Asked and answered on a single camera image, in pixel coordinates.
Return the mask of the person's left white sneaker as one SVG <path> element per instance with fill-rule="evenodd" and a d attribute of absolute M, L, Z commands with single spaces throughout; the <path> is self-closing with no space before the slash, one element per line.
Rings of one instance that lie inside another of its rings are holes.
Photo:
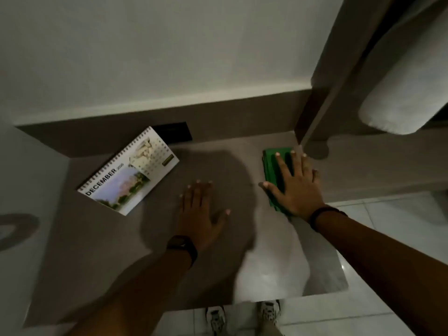
<path fill-rule="evenodd" d="M 229 336 L 226 312 L 222 305 L 206 308 L 205 317 L 211 336 Z"/>

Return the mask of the person's white sneaker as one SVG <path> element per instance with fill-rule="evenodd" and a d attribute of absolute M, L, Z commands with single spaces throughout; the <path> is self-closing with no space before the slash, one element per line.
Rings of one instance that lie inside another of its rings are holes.
<path fill-rule="evenodd" d="M 206 308 L 205 317 L 211 336 L 229 336 L 226 312 L 222 305 Z"/>
<path fill-rule="evenodd" d="M 283 336 L 277 327 L 281 315 L 280 300 L 261 301 L 258 309 L 258 333 L 257 336 Z"/>

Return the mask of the person's left forearm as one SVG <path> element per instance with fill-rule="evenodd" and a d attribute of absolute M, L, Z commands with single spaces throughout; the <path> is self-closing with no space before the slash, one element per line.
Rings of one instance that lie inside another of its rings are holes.
<path fill-rule="evenodd" d="M 190 266 L 186 250 L 166 251 L 65 336 L 151 336 Z"/>

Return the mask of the black left wristband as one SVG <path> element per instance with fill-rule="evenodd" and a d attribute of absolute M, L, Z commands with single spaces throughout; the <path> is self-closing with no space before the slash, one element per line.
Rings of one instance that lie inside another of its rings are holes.
<path fill-rule="evenodd" d="M 169 239 L 166 250 L 178 250 L 186 252 L 190 257 L 190 268 L 194 265 L 198 257 L 198 250 L 188 236 L 175 235 Z"/>

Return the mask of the green cloth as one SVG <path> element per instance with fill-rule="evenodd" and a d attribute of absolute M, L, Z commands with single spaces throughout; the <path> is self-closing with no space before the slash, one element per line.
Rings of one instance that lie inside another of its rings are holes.
<path fill-rule="evenodd" d="M 283 175 L 275 158 L 275 154 L 279 153 L 288 170 L 294 175 L 294 166 L 291 158 L 291 147 L 270 148 L 262 152 L 262 163 L 264 169 L 265 180 L 275 185 L 278 190 L 284 194 L 285 186 Z"/>

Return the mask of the person's left hand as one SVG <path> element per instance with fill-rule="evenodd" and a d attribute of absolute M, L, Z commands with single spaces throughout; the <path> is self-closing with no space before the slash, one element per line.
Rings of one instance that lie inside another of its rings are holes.
<path fill-rule="evenodd" d="M 207 190 L 201 207 L 195 207 L 195 183 L 188 185 L 183 193 L 189 194 L 189 209 L 178 216 L 176 235 L 188 236 L 194 243 L 198 253 L 202 253 L 212 245 L 219 235 L 213 235 L 210 208 L 212 204 L 214 183 L 207 183 Z"/>

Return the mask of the person's right hand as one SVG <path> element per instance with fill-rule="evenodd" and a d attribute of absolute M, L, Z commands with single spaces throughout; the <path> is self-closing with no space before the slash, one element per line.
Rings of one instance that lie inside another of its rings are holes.
<path fill-rule="evenodd" d="M 328 205 L 323 201 L 320 186 L 315 186 L 312 183 L 312 170 L 314 168 L 311 158 L 305 153 L 298 154 L 301 155 L 302 177 L 294 177 L 280 154 L 275 154 L 285 186 L 284 197 L 280 205 L 292 216 L 309 221 L 315 211 L 328 207 Z"/>

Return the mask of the white spiral desk calendar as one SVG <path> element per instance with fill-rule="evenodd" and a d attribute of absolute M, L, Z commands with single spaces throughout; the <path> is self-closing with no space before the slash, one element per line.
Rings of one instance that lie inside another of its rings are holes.
<path fill-rule="evenodd" d="M 126 216 L 178 163 L 167 143 L 149 126 L 77 191 Z"/>

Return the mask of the black wall socket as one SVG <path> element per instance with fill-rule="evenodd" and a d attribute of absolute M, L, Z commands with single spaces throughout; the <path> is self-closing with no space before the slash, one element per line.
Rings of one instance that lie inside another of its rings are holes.
<path fill-rule="evenodd" d="M 186 122 L 154 125 L 152 129 L 167 144 L 177 144 L 193 140 Z"/>

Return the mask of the person's right white sneaker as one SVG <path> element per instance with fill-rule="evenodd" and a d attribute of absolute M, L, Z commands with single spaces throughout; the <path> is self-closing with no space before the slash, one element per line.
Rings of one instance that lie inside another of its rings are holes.
<path fill-rule="evenodd" d="M 258 333 L 257 336 L 283 336 L 277 327 L 281 315 L 280 300 L 261 301 L 258 309 Z"/>

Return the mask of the person's right forearm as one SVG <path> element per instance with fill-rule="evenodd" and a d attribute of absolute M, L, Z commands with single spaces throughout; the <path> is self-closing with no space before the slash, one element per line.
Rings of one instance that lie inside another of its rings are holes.
<path fill-rule="evenodd" d="M 417 336 L 448 336 L 448 265 L 340 212 L 313 227 Z"/>

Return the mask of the brown wooden cabinet panel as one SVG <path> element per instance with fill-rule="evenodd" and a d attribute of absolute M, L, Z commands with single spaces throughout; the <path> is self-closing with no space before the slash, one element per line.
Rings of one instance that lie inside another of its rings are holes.
<path fill-rule="evenodd" d="M 415 0 L 344 0 L 311 78 L 311 94 L 294 128 L 305 146 L 350 76 Z"/>

